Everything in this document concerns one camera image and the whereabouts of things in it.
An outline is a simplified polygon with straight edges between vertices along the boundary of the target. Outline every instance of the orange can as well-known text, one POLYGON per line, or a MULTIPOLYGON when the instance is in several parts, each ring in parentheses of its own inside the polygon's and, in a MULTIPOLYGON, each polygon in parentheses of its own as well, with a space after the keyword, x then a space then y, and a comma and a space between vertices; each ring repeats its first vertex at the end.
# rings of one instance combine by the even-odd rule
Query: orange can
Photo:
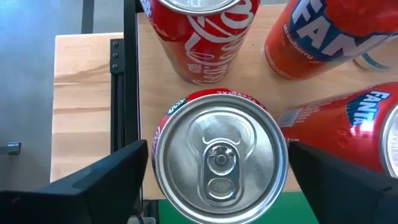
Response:
POLYGON ((271 69, 304 80, 380 45, 398 31, 396 0, 291 0, 265 43, 271 69))

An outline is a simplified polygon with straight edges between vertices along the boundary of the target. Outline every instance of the black metal frame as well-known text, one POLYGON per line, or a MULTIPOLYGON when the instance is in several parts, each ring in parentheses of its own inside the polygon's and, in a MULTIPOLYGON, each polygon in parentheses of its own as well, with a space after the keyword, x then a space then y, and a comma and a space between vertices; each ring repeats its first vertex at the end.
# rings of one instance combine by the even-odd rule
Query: black metal frame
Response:
MULTIPOLYGON (((124 0, 124 38, 111 40, 111 153, 140 139, 138 0, 124 0)), ((137 202, 132 215, 144 214, 160 223, 158 202, 137 202)))

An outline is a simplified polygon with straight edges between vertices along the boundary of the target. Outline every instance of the gray floor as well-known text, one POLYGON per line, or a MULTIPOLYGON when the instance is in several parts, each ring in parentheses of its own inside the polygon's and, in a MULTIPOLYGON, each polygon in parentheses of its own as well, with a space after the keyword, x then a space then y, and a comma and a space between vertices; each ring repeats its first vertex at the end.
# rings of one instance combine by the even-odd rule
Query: gray floor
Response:
MULTIPOLYGON (((0 146, 22 143, 21 155, 0 156, 0 189, 49 182, 54 37, 81 33, 82 9, 83 0, 0 0, 0 146)), ((123 0, 95 0, 94 33, 121 32, 122 18, 123 0)))

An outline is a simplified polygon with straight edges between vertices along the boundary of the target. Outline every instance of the aluminum can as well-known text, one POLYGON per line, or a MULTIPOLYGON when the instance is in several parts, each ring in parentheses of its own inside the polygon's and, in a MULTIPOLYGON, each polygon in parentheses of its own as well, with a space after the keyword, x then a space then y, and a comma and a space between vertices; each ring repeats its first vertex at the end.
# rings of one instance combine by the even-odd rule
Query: aluminum can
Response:
POLYGON ((398 30, 398 1, 291 0, 267 36, 266 60, 291 80, 319 75, 398 30))
POLYGON ((398 174, 398 82, 300 105, 277 120, 300 141, 391 177, 398 174))
POLYGON ((242 46, 260 0, 141 0, 175 72, 185 81, 220 81, 242 46))
POLYGON ((398 35, 386 40, 384 44, 354 58, 361 68, 372 72, 387 72, 398 68, 398 35))
POLYGON ((160 122, 152 164, 161 190, 197 223, 250 223, 275 202, 289 168, 265 107, 229 89, 192 93, 160 122))

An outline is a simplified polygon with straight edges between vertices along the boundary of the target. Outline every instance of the pull tab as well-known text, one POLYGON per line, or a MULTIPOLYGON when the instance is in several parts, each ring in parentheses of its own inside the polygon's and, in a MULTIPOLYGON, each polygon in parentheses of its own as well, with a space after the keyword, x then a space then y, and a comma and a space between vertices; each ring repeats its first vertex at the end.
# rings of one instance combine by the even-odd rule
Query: pull tab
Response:
POLYGON ((241 188, 239 154, 226 142, 211 145, 205 151, 203 190, 216 204, 233 203, 241 188))

